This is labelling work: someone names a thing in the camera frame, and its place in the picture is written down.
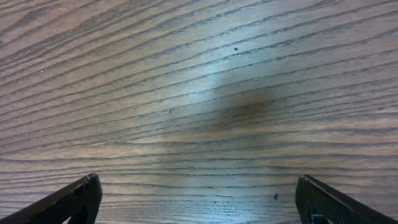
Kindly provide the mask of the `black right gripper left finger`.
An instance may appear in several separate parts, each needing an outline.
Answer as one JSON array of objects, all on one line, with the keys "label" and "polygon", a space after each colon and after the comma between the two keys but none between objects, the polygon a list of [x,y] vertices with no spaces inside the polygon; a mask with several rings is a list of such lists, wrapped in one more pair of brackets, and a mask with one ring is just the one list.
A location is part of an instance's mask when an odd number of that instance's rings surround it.
[{"label": "black right gripper left finger", "polygon": [[88,174],[47,197],[1,219],[1,224],[94,224],[102,199],[97,174]]}]

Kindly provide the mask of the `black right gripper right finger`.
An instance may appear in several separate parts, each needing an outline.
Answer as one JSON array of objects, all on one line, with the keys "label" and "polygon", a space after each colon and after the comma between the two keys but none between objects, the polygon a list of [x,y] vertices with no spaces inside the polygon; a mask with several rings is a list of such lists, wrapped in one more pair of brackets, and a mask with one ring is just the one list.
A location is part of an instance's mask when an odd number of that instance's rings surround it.
[{"label": "black right gripper right finger", "polygon": [[397,224],[310,175],[298,178],[295,204],[302,224]]}]

